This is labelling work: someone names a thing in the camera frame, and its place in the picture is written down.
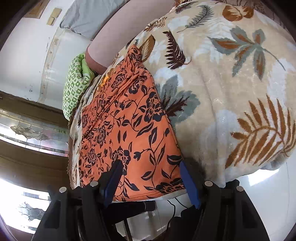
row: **pillow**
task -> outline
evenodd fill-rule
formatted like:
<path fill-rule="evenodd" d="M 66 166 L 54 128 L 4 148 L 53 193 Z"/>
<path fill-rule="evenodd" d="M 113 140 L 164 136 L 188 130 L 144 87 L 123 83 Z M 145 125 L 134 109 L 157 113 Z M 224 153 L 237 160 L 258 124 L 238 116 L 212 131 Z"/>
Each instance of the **pillow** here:
<path fill-rule="evenodd" d="M 105 23 L 129 0 L 76 0 L 60 27 L 93 40 Z"/>
<path fill-rule="evenodd" d="M 130 0 L 105 24 L 86 51 L 86 62 L 104 74 L 116 54 L 150 22 L 167 14 L 175 0 Z"/>
<path fill-rule="evenodd" d="M 86 64 L 85 54 L 72 60 L 63 92 L 63 113 L 67 120 L 70 120 L 73 109 L 93 78 L 94 73 Z"/>

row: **black cable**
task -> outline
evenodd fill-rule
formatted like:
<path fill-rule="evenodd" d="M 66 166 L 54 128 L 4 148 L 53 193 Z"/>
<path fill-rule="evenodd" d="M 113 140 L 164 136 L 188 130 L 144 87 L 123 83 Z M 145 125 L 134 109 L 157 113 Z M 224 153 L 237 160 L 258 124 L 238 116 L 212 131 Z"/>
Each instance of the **black cable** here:
<path fill-rule="evenodd" d="M 169 200 L 167 200 L 171 205 L 173 205 L 174 206 L 174 214 L 173 214 L 173 216 L 172 216 L 172 218 L 169 220 L 169 222 L 168 222 L 168 225 L 167 225 L 167 228 L 166 228 L 166 230 L 165 230 L 165 235 L 164 235 L 164 237 L 163 237 L 163 240 L 165 240 L 165 238 L 166 238 L 166 236 L 167 236 L 167 232 L 168 232 L 168 227 L 169 227 L 169 225 L 170 225 L 170 222 L 171 222 L 171 220 L 173 219 L 173 217 L 175 216 L 175 214 L 176 214 L 176 206 L 174 205 L 174 204 L 172 204 Z"/>
<path fill-rule="evenodd" d="M 175 197 L 175 199 L 177 200 L 178 203 L 180 203 L 180 201 Z M 182 203 L 180 203 L 183 207 L 188 208 L 186 206 L 184 206 Z"/>

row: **white floor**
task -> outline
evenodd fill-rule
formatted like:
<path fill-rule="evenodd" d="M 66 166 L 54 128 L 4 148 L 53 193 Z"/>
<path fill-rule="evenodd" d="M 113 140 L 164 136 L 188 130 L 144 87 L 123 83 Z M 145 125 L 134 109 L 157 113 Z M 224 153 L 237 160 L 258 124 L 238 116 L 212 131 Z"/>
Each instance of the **white floor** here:
<path fill-rule="evenodd" d="M 239 178 L 256 207 L 270 241 L 283 241 L 296 222 L 296 152 L 278 170 L 259 170 Z M 178 197 L 185 206 L 191 206 L 187 194 Z M 175 199 L 176 216 L 185 209 Z M 166 200 L 156 201 L 157 209 L 128 219 L 134 241 L 151 240 L 167 227 L 174 207 Z M 122 223 L 116 225 L 124 235 Z"/>

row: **beige leaf-patterned blanket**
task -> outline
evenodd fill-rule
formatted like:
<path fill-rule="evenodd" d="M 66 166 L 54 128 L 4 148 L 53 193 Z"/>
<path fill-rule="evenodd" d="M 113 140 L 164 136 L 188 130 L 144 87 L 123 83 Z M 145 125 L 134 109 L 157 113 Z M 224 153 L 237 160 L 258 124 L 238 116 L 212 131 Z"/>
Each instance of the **beige leaf-patterned blanket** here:
<path fill-rule="evenodd" d="M 206 179 L 223 187 L 260 168 L 279 168 L 291 155 L 296 145 L 296 45 L 280 25 L 246 6 L 183 1 L 132 44 L 154 78 L 182 154 L 201 164 Z M 74 118 L 70 173 L 75 185 L 81 108 L 127 50 L 89 88 Z"/>

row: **gray-green leaf print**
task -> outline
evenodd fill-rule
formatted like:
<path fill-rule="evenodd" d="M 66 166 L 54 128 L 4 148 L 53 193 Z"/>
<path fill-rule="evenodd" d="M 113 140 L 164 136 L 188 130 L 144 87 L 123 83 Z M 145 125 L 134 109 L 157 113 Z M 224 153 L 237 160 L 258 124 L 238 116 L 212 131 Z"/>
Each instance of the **gray-green leaf print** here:
<path fill-rule="evenodd" d="M 183 90 L 178 92 L 177 86 L 177 75 L 169 78 L 162 88 L 160 88 L 159 84 L 156 85 L 161 104 L 166 110 L 166 114 L 174 129 L 176 123 L 187 119 L 193 114 L 195 108 L 200 105 L 200 101 L 192 91 Z"/>
<path fill-rule="evenodd" d="M 233 52 L 236 52 L 234 56 L 236 63 L 232 68 L 233 77 L 240 71 L 244 62 L 254 50 L 255 52 L 253 57 L 253 67 L 256 75 L 260 80 L 262 80 L 265 71 L 264 51 L 271 54 L 279 62 L 283 69 L 285 69 L 282 63 L 276 58 L 276 56 L 274 56 L 271 52 L 261 46 L 266 39 L 262 29 L 258 29 L 252 34 L 253 41 L 251 41 L 248 38 L 246 32 L 238 26 L 232 28 L 230 30 L 230 33 L 234 41 L 228 38 L 208 38 L 211 40 L 214 47 L 220 53 L 229 55 Z"/>

